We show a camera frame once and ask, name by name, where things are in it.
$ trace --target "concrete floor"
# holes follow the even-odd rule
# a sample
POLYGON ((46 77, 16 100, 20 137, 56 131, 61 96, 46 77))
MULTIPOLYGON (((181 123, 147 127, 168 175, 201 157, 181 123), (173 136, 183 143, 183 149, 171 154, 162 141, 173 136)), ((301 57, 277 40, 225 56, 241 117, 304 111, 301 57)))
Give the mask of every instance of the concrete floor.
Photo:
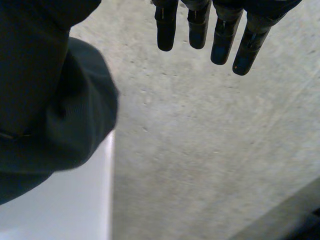
POLYGON ((239 233, 320 177, 320 2, 275 26, 244 77, 232 63, 245 17, 217 66, 213 9, 194 50, 180 6, 171 52, 157 49, 154 11, 105 0, 71 32, 103 52, 121 91, 113 239, 250 239, 239 233))

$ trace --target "glove finger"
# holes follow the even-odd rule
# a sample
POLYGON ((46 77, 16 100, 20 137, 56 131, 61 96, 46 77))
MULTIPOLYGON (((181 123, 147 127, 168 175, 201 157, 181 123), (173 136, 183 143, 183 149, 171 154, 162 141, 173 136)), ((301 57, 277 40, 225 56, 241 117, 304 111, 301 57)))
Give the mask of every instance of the glove finger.
POLYGON ((235 74, 244 76, 250 71, 272 26, 277 24, 284 16, 285 14, 272 18, 247 14, 247 24, 233 63, 235 74))
POLYGON ((189 43, 195 49, 202 49, 206 44, 211 0, 200 10, 191 10, 188 12, 189 22, 189 43))
POLYGON ((157 26, 157 44, 168 52, 174 46, 178 0, 152 0, 156 6, 154 18, 157 26))
POLYGON ((214 3, 218 19, 215 26, 211 61, 217 65, 227 62, 238 26, 243 15, 243 8, 238 4, 228 7, 214 3))

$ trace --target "black sleeve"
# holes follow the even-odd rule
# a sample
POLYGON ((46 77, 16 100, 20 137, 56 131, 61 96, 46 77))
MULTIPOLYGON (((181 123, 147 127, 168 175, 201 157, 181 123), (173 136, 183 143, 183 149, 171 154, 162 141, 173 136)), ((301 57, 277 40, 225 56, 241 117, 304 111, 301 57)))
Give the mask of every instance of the black sleeve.
POLYGON ((99 3, 0 0, 0 172, 78 167, 114 128, 117 90, 102 56, 69 40, 99 3))

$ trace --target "dark jacket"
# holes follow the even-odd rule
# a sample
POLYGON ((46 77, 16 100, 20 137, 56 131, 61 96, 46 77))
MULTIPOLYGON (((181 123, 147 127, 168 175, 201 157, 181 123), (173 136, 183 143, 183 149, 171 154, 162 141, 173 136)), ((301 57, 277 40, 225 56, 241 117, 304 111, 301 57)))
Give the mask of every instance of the dark jacket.
POLYGON ((84 164, 115 127, 102 55, 69 38, 100 0, 0 0, 0 204, 84 164))

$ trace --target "white surface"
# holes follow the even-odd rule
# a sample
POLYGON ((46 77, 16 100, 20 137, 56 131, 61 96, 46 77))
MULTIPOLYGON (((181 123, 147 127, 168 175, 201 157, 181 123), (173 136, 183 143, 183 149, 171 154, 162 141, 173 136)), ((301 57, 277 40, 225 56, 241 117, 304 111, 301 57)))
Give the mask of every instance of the white surface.
POLYGON ((110 240, 114 133, 82 167, 0 206, 0 240, 110 240))

